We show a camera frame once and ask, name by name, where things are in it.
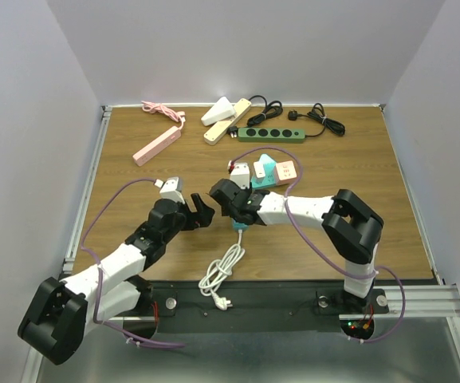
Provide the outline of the teal rectangular power strip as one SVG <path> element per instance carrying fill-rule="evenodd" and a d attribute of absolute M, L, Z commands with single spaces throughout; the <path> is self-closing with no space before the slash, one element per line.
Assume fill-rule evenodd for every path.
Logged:
<path fill-rule="evenodd" d="M 237 233 L 243 233 L 248 229 L 245 223 L 239 223 L 236 220 L 232 220 L 232 227 Z"/>

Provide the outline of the teal triangular power strip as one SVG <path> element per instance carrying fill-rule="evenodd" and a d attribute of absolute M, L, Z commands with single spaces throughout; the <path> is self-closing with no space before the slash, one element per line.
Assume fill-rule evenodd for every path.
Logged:
<path fill-rule="evenodd" d="M 254 189 L 263 189 L 263 188 L 270 188 L 272 186 L 276 186 L 273 169 L 275 164 L 277 163 L 272 157 L 268 156 L 267 154 L 263 153 L 260 155 L 259 160 L 264 163 L 265 170 L 266 170 L 266 177 L 262 182 L 259 182 L 254 177 L 254 167 L 252 166 L 253 175 L 251 177 L 251 186 Z"/>

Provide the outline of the pink cube socket adapter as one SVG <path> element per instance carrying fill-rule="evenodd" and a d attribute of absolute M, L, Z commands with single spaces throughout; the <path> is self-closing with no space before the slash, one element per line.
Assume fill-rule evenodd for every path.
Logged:
<path fill-rule="evenodd" d="M 276 185 L 288 184 L 297 178 L 297 170 L 292 160 L 276 163 L 273 173 Z"/>

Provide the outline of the white cube adapter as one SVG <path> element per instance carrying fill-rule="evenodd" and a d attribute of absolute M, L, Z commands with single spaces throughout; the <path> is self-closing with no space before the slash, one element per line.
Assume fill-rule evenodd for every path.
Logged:
<path fill-rule="evenodd" d="M 264 180 L 264 178 L 266 177 L 266 170 L 265 170 L 264 163 L 261 162 L 260 160 L 255 161 L 254 164 L 253 164 L 253 167 L 254 167 L 254 177 L 259 182 L 262 182 Z"/>

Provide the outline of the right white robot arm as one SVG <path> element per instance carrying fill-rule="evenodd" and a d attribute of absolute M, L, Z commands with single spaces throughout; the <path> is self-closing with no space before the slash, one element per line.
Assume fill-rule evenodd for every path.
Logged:
<path fill-rule="evenodd" d="M 304 227 L 325 232 L 345 260 L 341 301 L 350 311 L 370 302 L 375 281 L 375 254 L 384 221 L 357 194 L 340 189 L 334 196 L 319 198 L 280 195 L 268 190 L 242 189 L 234 181 L 219 180 L 209 191 L 222 215 L 248 226 L 292 225 L 311 248 L 315 245 Z"/>

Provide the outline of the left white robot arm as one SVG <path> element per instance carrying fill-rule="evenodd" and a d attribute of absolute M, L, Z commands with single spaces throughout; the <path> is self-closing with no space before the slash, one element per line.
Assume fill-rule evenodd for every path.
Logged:
<path fill-rule="evenodd" d="M 18 327 L 18 336 L 52 363 L 60 365 L 77 351 L 85 336 L 124 311 L 151 308 L 147 283 L 139 276 L 156 263 L 181 231 L 209 227 L 214 209 L 199 194 L 186 203 L 159 199 L 148 218 L 110 255 L 79 274 L 44 280 Z"/>

